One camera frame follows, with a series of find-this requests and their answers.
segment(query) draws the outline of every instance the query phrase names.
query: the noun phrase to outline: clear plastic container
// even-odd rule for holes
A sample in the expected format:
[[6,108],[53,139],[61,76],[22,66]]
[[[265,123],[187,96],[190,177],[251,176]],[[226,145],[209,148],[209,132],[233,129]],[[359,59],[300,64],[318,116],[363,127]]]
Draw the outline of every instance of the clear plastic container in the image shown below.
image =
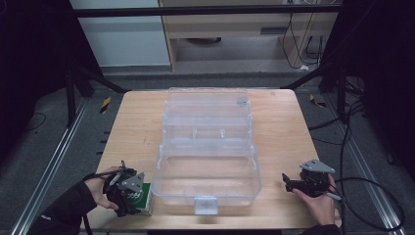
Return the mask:
[[250,205],[261,189],[252,136],[245,89],[170,89],[152,192],[195,214]]

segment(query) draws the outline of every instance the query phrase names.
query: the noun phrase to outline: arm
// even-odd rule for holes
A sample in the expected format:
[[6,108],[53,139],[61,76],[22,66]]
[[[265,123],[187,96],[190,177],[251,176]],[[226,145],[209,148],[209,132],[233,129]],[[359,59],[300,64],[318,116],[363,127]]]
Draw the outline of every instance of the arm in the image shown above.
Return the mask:
[[[117,167],[113,166],[106,171],[115,169]],[[88,179],[73,185],[36,218],[27,234],[78,234],[82,216],[97,205],[117,210],[118,206],[104,197],[103,187],[102,178]]]
[[[336,183],[330,174],[329,180],[332,185],[331,190],[335,191]],[[302,235],[340,235],[339,228],[335,224],[335,201],[332,198],[326,195],[311,198],[298,189],[293,189],[293,193],[305,202],[311,215],[318,223],[318,225],[305,230]]]

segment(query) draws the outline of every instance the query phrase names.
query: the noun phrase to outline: hand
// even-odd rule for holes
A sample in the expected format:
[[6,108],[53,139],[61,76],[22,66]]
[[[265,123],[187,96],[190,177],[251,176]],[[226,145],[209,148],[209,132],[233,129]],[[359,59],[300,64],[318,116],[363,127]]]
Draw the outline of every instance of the hand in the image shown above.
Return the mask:
[[[331,191],[336,192],[335,180],[332,175],[329,174],[329,180],[331,186]],[[299,198],[301,198],[308,207],[308,210],[311,212],[311,215],[320,225],[334,224],[335,223],[335,202],[334,199],[321,195],[317,198],[311,198],[308,195],[302,193],[298,189],[293,189]]]
[[[110,168],[104,170],[104,172],[114,171],[118,169],[119,169],[118,166],[111,166]],[[104,175],[102,177],[106,179],[110,176]],[[110,202],[106,197],[104,197],[104,194],[103,194],[104,183],[105,181],[102,178],[92,178],[92,179],[85,180],[85,184],[89,188],[89,191],[91,191],[92,197],[94,198],[94,201],[97,205],[100,205],[101,207],[106,208],[106,209],[113,209],[117,211],[118,206],[115,203]]]

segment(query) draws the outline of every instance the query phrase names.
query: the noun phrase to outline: aluminum rail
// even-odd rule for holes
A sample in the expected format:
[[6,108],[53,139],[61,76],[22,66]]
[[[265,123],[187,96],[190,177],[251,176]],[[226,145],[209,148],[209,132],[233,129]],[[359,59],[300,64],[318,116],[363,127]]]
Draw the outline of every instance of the aluminum rail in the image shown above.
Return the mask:
[[62,137],[57,149],[55,150],[55,153],[51,161],[49,162],[48,166],[45,169],[45,172],[40,178],[39,183],[37,184],[36,189],[31,195],[30,200],[28,201],[21,217],[18,219],[15,226],[13,227],[11,234],[24,235],[28,231],[31,223],[34,220],[34,217],[37,214],[37,211],[39,210],[40,204],[42,203],[46,195],[46,192],[48,191],[51,182],[59,168],[59,165],[61,164],[61,161],[64,158],[65,152],[68,149],[70,141],[72,140],[72,137],[75,131],[77,130],[80,121],[82,120],[88,101],[88,98],[82,98],[78,110],[76,112],[76,119],[74,120],[72,126],[68,127],[65,131],[64,136]]
[[340,4],[321,5],[250,5],[250,6],[204,6],[204,7],[157,7],[119,9],[76,9],[70,11],[46,11],[50,16],[77,18],[189,16],[224,14],[280,14],[280,13],[334,13],[361,6],[345,7]]
[[[325,95],[325,99],[333,113],[333,115],[336,115],[336,109],[335,109],[335,101],[332,100],[332,98],[330,98],[329,95]],[[346,127],[338,121],[339,124],[339,129],[341,131],[341,133],[343,135],[346,135]],[[363,158],[363,154],[360,152],[360,149],[357,145],[357,143],[355,142],[353,136],[350,136],[349,140],[347,141],[347,146],[348,149],[350,151],[350,156],[355,164],[355,166],[357,167],[357,171],[359,172],[359,174],[369,180],[372,180],[374,182],[378,183],[378,180],[375,176],[375,174],[372,172],[369,164],[364,160]],[[398,218],[398,216],[396,215],[392,204],[388,198],[388,196],[385,194],[385,192],[378,188],[375,187],[372,184],[365,184],[366,185],[366,189],[372,199],[373,204],[375,205],[379,216],[381,217],[383,223],[385,224],[385,226],[387,228],[393,228],[393,227],[397,227],[400,224],[400,220]],[[400,229],[397,229],[393,232],[390,232],[391,235],[404,235],[406,234],[405,230],[403,227],[401,227]]]

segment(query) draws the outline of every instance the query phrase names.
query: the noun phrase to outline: white cabinet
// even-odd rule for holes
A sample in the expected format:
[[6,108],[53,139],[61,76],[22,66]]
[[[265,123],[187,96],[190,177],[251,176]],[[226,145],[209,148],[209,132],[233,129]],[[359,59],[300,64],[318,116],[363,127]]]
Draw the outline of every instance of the white cabinet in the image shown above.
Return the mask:
[[[158,7],[157,0],[70,0],[74,9]],[[161,17],[79,18],[103,72],[170,66]]]

